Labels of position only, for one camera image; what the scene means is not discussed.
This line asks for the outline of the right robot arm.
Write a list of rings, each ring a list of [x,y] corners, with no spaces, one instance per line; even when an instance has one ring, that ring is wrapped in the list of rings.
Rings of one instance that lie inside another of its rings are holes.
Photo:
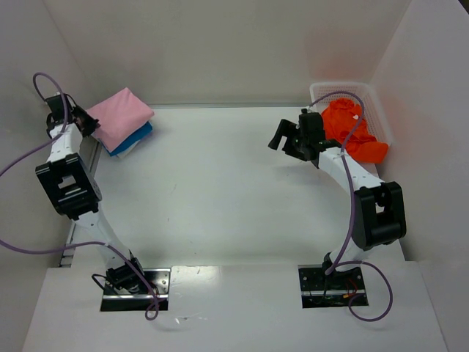
[[[319,113],[303,109],[297,123],[282,119],[268,147],[312,163],[333,178],[350,196],[349,229],[340,248],[325,255],[326,276],[350,271],[377,246],[405,237],[407,224],[402,187],[364,169],[335,139],[327,139]]]

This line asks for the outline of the pink t-shirt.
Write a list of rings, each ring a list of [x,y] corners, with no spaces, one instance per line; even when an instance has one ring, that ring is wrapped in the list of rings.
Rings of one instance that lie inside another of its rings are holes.
[[[100,125],[93,136],[111,153],[154,116],[153,110],[127,87],[86,112]]]

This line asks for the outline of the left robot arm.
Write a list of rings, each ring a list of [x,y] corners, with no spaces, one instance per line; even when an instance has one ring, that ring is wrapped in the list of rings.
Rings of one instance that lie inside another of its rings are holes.
[[[111,289],[145,293],[141,265],[105,218],[100,189],[79,154],[82,139],[95,132],[99,120],[68,94],[50,96],[45,102],[51,110],[46,125],[52,145],[47,161],[35,169],[40,184],[56,212],[88,232],[103,258]]]

